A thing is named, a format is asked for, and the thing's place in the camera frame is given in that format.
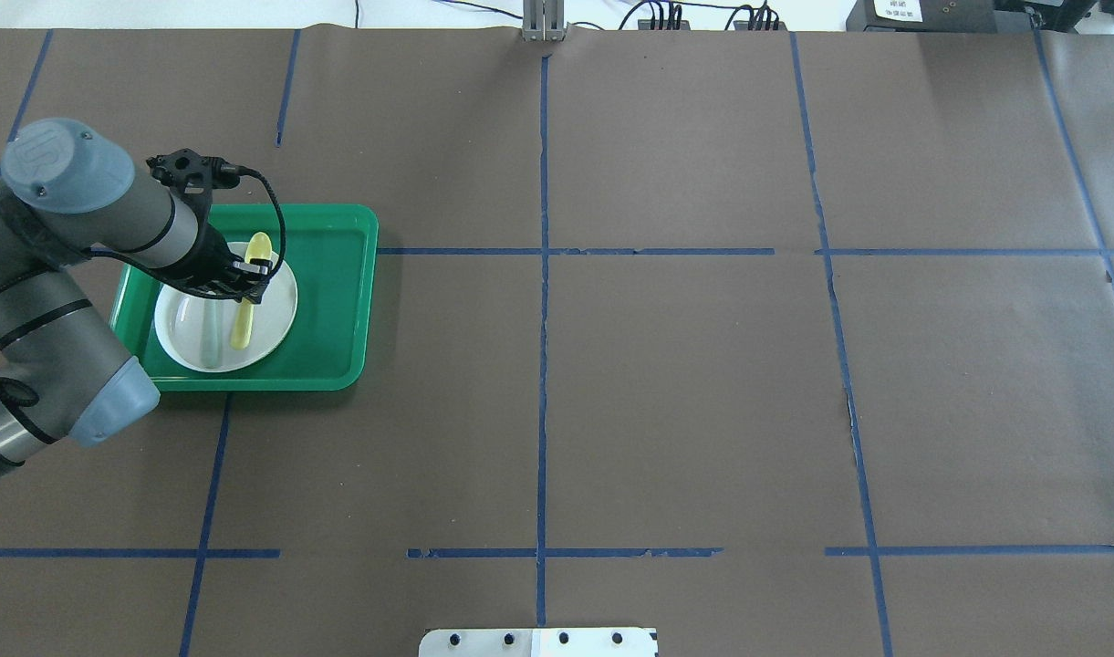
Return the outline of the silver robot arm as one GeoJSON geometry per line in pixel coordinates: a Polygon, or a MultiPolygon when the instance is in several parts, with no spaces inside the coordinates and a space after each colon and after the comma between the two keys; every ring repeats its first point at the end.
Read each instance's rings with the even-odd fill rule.
{"type": "Polygon", "coordinates": [[[43,118],[0,159],[0,479],[63,438],[92,447],[159,406],[159,388],[69,269],[109,258],[201,300],[257,303],[276,274],[240,256],[212,195],[262,174],[215,155],[152,155],[148,173],[92,126],[43,118]]]}

